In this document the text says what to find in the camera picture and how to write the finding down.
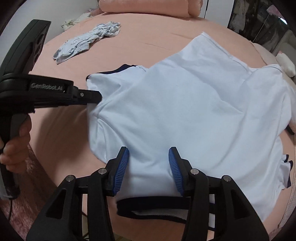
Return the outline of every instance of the ribbed blue rubber pad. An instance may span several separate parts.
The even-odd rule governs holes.
[[[178,192],[183,196],[183,194],[184,194],[183,178],[182,178],[179,166],[177,164],[175,155],[173,154],[172,148],[170,148],[170,150],[168,152],[168,161],[170,163],[170,168],[173,173],[176,188],[177,188]]]
[[[118,165],[116,174],[114,176],[114,186],[113,186],[113,194],[116,195],[117,192],[119,192],[122,180],[124,177],[124,173],[126,172],[126,167],[128,165],[128,157],[129,157],[129,151],[126,148],[123,156],[120,160],[120,163]]]

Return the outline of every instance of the peach bed sheet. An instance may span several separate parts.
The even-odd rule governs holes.
[[[114,38],[106,38],[59,65],[52,59],[55,51],[68,39],[90,31],[95,25],[108,21],[120,22],[121,31]],[[32,74],[69,79],[79,88],[86,89],[86,76],[111,71],[123,64],[150,67],[156,62],[182,50],[202,32],[209,34],[232,55],[250,67],[263,67],[265,63],[253,45],[242,36],[204,19],[180,19],[150,14],[101,14],[81,22],[45,44]],[[104,167],[90,151],[88,145],[85,106],[38,109],[31,115],[32,149],[49,177],[56,185],[69,174],[76,177],[90,175]],[[294,141],[283,132],[284,153],[294,160]],[[280,223],[291,188],[281,192],[274,211],[264,222],[271,233]],[[116,215],[116,205],[108,200],[115,233],[132,239],[180,240],[183,224],[162,220],[132,220]]]

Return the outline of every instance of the pink fluffy rug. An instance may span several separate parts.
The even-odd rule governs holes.
[[[24,240],[36,216],[56,188],[31,147],[29,149],[27,172],[20,176],[21,195],[13,201],[10,219],[11,225]],[[9,202],[0,200],[0,208],[4,215],[8,216]]]

